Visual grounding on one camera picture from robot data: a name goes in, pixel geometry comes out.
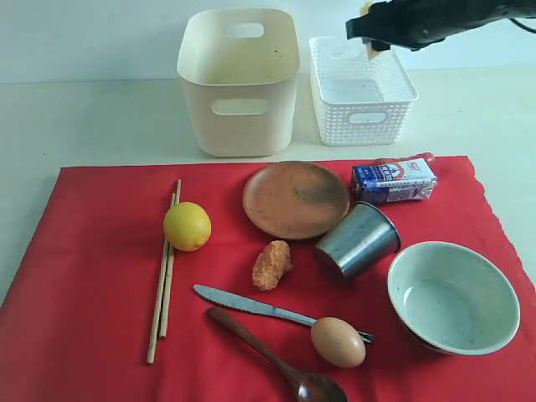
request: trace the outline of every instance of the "robotic arm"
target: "robotic arm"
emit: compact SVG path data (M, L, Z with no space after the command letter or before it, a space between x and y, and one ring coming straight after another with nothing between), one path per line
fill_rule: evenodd
M391 0L347 21L346 32L376 51L391 45L419 50L499 19L531 17L536 18L536 0Z

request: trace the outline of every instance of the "red cloth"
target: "red cloth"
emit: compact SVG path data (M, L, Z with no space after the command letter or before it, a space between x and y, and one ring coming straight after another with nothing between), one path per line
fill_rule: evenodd
M358 161L321 162L349 183ZM328 281L312 259L314 241L291 242L295 268L269 292L251 266L271 237L242 209L246 179L264 163L61 170L44 216L0 312L0 400L293 400L271 364L205 311L192 290L216 286L313 317L335 316L376 341L358 368L322 361L307 327L230 311L275 353L340 383L352 401L536 400L536 297L466 157L439 157L431 199L386 205L403 247L456 242L496 263L522 309L517 336L481 357L424 348L389 303L392 257L348 286ZM203 205L213 234L201 250L177 255L168 335L145 364L162 242L162 218L181 178L181 200Z

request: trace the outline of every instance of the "wooden spoon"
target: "wooden spoon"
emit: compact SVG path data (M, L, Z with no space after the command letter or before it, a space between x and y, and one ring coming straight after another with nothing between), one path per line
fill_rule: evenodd
M268 358L283 374L297 401L301 402L348 402L348 397L338 384L321 375L307 373L283 362L263 342L220 307L209 308L209 316L244 339L251 347Z

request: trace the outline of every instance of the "plastic basket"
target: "plastic basket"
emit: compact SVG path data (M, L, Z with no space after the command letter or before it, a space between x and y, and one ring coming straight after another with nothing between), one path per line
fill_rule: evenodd
M312 97L326 145L379 145L399 139L418 97L393 51L369 60L357 40L313 38Z
M177 72L199 146L216 157L266 156L286 148L299 64L287 13L237 8L191 17Z

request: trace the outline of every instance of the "spoon handle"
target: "spoon handle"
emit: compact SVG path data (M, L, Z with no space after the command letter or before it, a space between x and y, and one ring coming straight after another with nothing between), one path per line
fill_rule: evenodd
M259 353L262 353L273 364L280 368L289 369L290 366L279 359L268 349L263 342L261 342L255 335L253 335L246 327L238 322L233 316L226 312L221 307L210 307L209 316L227 327L231 332L244 339L252 348L256 349Z

